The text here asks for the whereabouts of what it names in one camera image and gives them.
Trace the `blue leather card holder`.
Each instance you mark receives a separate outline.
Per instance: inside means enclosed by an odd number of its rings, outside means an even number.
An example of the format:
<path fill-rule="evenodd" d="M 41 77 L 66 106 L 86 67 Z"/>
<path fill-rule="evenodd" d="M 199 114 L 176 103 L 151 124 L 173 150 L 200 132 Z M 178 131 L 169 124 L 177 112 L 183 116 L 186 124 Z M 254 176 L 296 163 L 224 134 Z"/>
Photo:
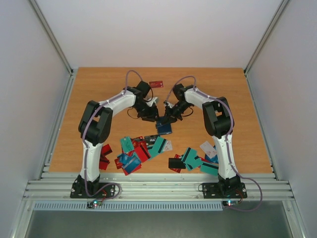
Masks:
<path fill-rule="evenodd" d="M 156 121 L 156 129 L 158 135 L 172 134 L 172 128 L 170 123 L 162 124 L 163 117 L 159 117 Z"/>

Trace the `teal VIP card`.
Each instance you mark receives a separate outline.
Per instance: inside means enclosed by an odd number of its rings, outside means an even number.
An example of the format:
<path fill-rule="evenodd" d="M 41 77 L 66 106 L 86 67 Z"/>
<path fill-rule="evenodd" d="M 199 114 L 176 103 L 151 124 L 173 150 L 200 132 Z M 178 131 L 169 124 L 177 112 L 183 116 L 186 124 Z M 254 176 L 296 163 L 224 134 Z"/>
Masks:
<path fill-rule="evenodd" d="M 128 153 L 128 152 L 134 150 L 133 143 L 132 143 L 131 138 L 129 136 L 126 136 L 126 137 L 120 139 L 120 144 L 121 144 L 121 147 L 122 147 L 122 150 L 124 153 Z"/>

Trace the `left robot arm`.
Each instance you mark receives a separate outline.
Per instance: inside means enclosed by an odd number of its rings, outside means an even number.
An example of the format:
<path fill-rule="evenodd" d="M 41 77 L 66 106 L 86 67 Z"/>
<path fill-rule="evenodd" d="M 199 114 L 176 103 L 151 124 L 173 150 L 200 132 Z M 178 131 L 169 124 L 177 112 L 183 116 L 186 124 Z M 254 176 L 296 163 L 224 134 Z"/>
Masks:
<path fill-rule="evenodd" d="M 148 83 L 140 81 L 137 86 L 127 86 L 107 100 L 87 103 L 78 126 L 83 143 L 83 164 L 72 192 L 88 197 L 99 194 L 102 189 L 99 169 L 101 149 L 110 135 L 113 117 L 127 108 L 133 108 L 142 120 L 155 122 L 159 117 L 157 97 L 146 99 L 152 92 Z"/>

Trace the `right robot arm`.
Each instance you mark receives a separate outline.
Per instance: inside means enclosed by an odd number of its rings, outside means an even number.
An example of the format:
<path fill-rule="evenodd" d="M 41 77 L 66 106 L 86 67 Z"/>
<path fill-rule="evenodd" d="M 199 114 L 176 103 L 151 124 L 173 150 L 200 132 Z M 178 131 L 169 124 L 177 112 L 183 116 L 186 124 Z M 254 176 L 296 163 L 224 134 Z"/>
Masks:
<path fill-rule="evenodd" d="M 178 102 L 171 106 L 168 100 L 164 101 L 165 113 L 161 123 L 175 123 L 182 120 L 182 114 L 191 106 L 203 111 L 205 129 L 214 140 L 218 156 L 217 189 L 223 197 L 231 196 L 241 180 L 234 169 L 232 150 L 234 120 L 227 99 L 207 95 L 193 85 L 185 87 L 177 84 L 171 92 Z"/>

